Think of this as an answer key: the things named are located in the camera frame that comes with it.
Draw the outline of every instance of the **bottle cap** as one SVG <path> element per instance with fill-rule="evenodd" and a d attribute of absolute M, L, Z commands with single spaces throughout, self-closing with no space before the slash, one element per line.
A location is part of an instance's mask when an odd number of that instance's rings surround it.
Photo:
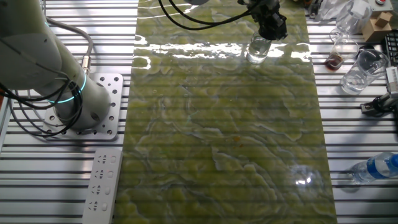
<path fill-rule="evenodd" d="M 392 164 L 394 167 L 397 167 L 397 168 L 398 168 L 398 154 L 393 155 L 393 156 L 391 157 L 391 164 Z"/>

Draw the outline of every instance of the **electrical outlet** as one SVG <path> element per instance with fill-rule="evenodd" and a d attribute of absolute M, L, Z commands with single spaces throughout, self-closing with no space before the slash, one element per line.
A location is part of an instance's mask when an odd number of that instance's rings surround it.
<path fill-rule="evenodd" d="M 83 224 L 110 224 L 118 188 L 122 152 L 97 149 L 83 211 Z"/>

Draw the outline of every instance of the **cardboard box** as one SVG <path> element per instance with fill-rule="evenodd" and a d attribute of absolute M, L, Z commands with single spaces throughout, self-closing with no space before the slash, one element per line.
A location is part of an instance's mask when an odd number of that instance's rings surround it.
<path fill-rule="evenodd" d="M 390 24 L 379 27 L 376 25 L 376 21 L 377 19 L 370 19 L 362 29 L 362 35 L 366 42 L 380 42 L 392 30 Z"/>
<path fill-rule="evenodd" d="M 390 12 L 382 12 L 379 17 L 376 19 L 376 26 L 385 27 L 392 18 L 392 14 Z"/>

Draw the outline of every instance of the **plastic bottle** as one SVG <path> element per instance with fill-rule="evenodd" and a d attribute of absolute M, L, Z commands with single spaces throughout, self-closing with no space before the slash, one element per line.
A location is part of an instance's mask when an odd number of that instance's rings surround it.
<path fill-rule="evenodd" d="M 351 168 L 355 184 L 367 184 L 377 179 L 398 175 L 398 154 L 383 152 Z"/>

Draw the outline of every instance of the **glass cup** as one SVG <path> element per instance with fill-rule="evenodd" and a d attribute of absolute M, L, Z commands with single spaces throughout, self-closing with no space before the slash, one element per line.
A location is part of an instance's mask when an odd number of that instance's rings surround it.
<path fill-rule="evenodd" d="M 336 40 L 329 57 L 325 61 L 326 68 L 333 71 L 339 69 L 345 60 L 354 58 L 358 54 L 358 50 L 358 44 L 353 39 L 341 38 Z"/>
<path fill-rule="evenodd" d="M 340 80 L 341 88 L 348 94 L 357 95 L 377 78 L 386 75 L 390 62 L 377 50 L 364 50 L 347 74 Z"/>
<path fill-rule="evenodd" d="M 271 40 L 265 39 L 258 32 L 255 32 L 248 47 L 247 60 L 253 64 L 262 63 L 267 57 L 271 42 Z"/>
<path fill-rule="evenodd" d="M 350 0 L 337 15 L 337 29 L 330 32 L 330 39 L 336 41 L 344 36 L 360 33 L 371 14 L 368 0 Z"/>

